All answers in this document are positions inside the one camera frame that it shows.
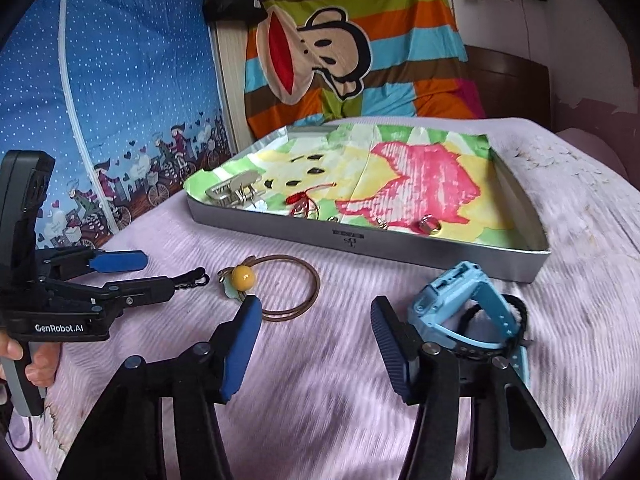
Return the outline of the person's left hand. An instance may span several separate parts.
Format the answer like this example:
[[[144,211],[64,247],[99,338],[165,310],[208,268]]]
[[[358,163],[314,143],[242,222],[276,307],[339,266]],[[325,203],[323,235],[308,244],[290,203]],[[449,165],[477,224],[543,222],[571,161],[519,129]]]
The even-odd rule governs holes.
[[[32,362],[26,366],[27,379],[37,387],[49,388],[54,384],[58,363],[60,362],[62,344],[45,342],[32,355]],[[2,358],[19,361],[23,357],[23,349],[17,340],[7,333],[0,334],[0,354]]]

